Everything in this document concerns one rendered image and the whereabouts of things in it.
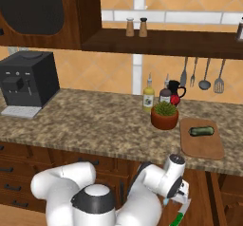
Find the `hanging grey fork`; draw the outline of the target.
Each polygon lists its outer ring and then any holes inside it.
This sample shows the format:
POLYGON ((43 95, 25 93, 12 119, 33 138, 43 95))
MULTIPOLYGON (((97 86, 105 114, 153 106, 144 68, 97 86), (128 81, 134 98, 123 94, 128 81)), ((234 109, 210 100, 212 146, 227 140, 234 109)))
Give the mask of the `hanging grey fork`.
POLYGON ((197 62, 198 62, 198 57, 195 58, 195 63, 194 63, 194 71, 193 71, 193 74, 190 78, 190 87, 194 87, 194 83, 195 83, 195 74, 196 74, 196 65, 197 65, 197 62))

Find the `potted plant in brown pot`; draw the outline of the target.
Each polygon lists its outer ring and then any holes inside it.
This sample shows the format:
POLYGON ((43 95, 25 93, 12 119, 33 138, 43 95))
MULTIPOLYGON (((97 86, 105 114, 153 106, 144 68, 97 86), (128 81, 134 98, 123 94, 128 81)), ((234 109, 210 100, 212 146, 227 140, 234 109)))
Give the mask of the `potted plant in brown pot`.
POLYGON ((171 130, 178 123, 178 110, 170 103, 161 102, 151 109, 151 124, 160 130, 171 130))

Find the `green cucumber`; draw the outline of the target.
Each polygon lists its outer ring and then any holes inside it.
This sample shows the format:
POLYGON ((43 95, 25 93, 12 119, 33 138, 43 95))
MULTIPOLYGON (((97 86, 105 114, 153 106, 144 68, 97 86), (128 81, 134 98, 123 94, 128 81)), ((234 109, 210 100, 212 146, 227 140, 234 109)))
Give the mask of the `green cucumber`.
POLYGON ((192 137, 212 136, 214 132, 215 130, 212 126, 198 126, 189 129, 189 134, 192 137))

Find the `hanging grey ladle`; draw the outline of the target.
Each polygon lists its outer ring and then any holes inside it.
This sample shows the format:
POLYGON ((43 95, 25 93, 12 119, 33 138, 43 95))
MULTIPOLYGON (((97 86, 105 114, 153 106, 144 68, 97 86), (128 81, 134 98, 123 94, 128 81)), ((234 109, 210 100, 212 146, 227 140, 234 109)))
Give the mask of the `hanging grey ladle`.
POLYGON ((198 83, 199 88, 202 89, 202 90, 208 90, 211 87, 211 83, 206 80, 210 62, 211 62, 211 59, 208 59, 207 60, 207 65, 206 65, 206 69, 205 69, 204 79, 201 80, 198 83))

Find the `dark vinegar bottle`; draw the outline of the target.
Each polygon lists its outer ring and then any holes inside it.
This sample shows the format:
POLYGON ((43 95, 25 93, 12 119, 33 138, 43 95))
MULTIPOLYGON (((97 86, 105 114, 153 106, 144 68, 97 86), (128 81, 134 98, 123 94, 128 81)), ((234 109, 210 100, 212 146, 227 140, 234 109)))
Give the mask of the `dark vinegar bottle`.
POLYGON ((160 102, 167 102, 167 103, 169 103, 170 100, 171 100, 172 92, 168 88, 168 84, 169 84, 169 76, 166 76, 166 79, 164 81, 164 88, 159 93, 159 101, 160 102))

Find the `wooden shaker with white top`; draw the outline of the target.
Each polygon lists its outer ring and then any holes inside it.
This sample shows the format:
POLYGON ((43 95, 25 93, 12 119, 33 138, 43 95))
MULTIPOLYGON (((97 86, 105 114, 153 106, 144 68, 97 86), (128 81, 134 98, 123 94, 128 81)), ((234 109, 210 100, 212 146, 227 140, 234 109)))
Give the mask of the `wooden shaker with white top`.
POLYGON ((126 18, 127 25, 126 25, 126 36, 133 37, 134 36, 134 18, 126 18))

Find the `hanging grey knife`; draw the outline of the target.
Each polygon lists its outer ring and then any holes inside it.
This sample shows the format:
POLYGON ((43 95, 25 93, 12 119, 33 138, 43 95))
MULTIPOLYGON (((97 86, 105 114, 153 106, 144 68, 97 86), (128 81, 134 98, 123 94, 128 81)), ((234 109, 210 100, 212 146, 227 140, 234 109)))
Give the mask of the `hanging grey knife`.
POLYGON ((185 61, 184 61, 184 68, 183 71, 180 75, 180 85, 181 86, 185 86, 186 85, 186 81, 187 81, 187 64, 188 64, 188 57, 185 57, 185 61))

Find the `wooden cupboard with dark window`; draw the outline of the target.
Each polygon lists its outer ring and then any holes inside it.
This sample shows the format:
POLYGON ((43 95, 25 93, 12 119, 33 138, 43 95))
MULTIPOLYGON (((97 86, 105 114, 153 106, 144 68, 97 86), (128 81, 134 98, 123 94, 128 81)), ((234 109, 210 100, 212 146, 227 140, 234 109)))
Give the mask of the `wooden cupboard with dark window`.
POLYGON ((81 49, 101 29, 101 0, 0 0, 0 46, 81 49))

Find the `black coffee machine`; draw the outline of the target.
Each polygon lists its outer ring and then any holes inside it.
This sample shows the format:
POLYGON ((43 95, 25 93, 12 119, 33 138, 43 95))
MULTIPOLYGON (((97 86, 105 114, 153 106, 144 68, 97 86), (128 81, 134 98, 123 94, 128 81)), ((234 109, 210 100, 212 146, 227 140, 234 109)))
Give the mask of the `black coffee machine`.
POLYGON ((2 115, 34 118, 60 90, 53 53, 23 50, 0 61, 0 88, 2 115))

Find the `wooden cupboard door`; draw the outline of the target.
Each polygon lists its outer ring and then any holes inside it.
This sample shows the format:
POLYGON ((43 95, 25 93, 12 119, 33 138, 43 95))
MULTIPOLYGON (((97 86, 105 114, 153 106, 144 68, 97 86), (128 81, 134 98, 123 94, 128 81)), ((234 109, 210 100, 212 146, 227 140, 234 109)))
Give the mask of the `wooden cupboard door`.
POLYGON ((221 174, 218 185, 228 226, 243 226, 243 177, 221 174))
POLYGON ((98 170, 96 173, 96 183, 106 185, 111 189, 115 197, 115 208, 120 209, 122 207, 120 204, 120 180, 124 183, 124 204, 127 199, 128 187, 130 186, 135 174, 136 172, 133 171, 126 176, 122 176, 114 172, 98 170))

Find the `wooden cutting board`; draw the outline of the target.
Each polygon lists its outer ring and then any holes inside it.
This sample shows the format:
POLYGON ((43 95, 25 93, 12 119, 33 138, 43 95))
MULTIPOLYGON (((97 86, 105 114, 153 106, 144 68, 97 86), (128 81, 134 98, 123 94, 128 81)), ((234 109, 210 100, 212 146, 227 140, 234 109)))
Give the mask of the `wooden cutting board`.
POLYGON ((224 157, 224 148, 215 122, 184 118, 179 123, 179 129, 180 146, 185 155, 206 160, 221 160, 224 157), (212 126, 215 132, 212 136, 192 137, 189 129, 198 126, 212 126))

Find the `hanging grey slotted spatula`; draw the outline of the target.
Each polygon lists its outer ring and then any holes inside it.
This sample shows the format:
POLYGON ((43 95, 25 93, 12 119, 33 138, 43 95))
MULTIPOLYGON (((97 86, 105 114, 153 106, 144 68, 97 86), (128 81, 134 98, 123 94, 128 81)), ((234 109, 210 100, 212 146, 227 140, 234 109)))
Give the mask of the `hanging grey slotted spatula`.
POLYGON ((226 62, 226 60, 223 59, 218 78, 215 80, 215 83, 214 83, 214 93, 217 93, 217 94, 221 94, 224 91, 224 81, 222 80, 221 75, 222 75, 222 71, 223 71, 225 62, 226 62))

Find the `black and red jug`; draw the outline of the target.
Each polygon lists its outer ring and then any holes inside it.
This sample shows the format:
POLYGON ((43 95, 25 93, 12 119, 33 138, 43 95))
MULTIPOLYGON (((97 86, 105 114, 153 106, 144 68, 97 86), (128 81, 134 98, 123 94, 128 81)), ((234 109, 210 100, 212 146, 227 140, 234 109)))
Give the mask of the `black and red jug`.
POLYGON ((180 103, 180 99, 185 96, 186 88, 180 85, 180 82, 175 80, 170 80, 168 84, 168 88, 171 91, 170 102, 173 105, 178 105, 180 103), (178 95, 178 90, 183 89, 183 94, 178 95))

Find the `dark wooden shelf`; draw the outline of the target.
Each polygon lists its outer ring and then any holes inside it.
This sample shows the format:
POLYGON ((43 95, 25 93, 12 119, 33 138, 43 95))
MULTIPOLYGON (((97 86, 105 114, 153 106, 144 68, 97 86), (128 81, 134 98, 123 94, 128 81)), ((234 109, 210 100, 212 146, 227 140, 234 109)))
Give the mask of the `dark wooden shelf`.
POLYGON ((131 54, 243 60, 243 41, 229 32, 148 30, 147 37, 127 37, 121 28, 102 28, 82 50, 131 54))

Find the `wooden shaker with black top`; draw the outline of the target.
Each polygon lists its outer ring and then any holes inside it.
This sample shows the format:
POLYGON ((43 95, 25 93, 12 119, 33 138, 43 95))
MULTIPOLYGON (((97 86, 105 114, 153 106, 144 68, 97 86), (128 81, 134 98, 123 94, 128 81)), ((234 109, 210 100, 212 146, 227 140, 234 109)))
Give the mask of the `wooden shaker with black top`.
POLYGON ((146 21, 147 21, 147 18, 145 18, 145 17, 140 19, 140 33, 139 33, 139 37, 147 37, 146 21))

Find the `yellow oil bottle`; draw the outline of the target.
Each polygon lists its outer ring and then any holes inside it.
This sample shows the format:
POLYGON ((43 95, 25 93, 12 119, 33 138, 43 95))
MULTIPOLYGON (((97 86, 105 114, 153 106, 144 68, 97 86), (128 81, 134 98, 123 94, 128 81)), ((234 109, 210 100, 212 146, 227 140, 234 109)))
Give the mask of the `yellow oil bottle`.
POLYGON ((154 105, 155 90, 152 87, 152 74, 147 79, 147 87, 143 90, 142 109, 148 113, 154 105))

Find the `wide wooden drawer front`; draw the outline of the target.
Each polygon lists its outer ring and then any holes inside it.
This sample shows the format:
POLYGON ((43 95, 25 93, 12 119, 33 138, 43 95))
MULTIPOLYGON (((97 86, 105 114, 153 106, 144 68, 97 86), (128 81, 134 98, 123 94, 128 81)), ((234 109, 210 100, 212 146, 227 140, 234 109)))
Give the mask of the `wide wooden drawer front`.
POLYGON ((83 160, 99 160, 99 165, 95 166, 96 171, 110 171, 122 176, 126 176, 129 173, 136 171, 140 165, 138 161, 125 160, 119 158, 109 158, 104 156, 90 155, 57 149, 53 149, 53 158, 57 165, 78 162, 78 158, 82 158, 83 160))

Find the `green-handled peeler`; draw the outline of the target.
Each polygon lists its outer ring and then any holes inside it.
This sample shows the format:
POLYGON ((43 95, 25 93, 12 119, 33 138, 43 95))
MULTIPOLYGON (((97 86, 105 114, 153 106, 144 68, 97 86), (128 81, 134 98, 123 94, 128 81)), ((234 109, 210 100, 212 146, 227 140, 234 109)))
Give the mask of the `green-handled peeler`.
POLYGON ((180 209, 178 210, 177 217, 174 219, 174 221, 169 226, 178 226, 179 225, 179 223, 184 218, 184 215, 186 214, 186 212, 190 206, 190 203, 191 203, 191 200, 188 199, 188 201, 180 207, 180 209))

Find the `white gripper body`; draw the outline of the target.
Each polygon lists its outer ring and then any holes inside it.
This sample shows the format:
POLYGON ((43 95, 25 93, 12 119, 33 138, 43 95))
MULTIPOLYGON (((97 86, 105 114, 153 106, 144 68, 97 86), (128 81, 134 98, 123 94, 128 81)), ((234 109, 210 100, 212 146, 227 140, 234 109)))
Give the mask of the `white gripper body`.
POLYGON ((180 204, 185 204, 189 199, 189 183, 187 181, 183 181, 174 196, 174 201, 180 204))

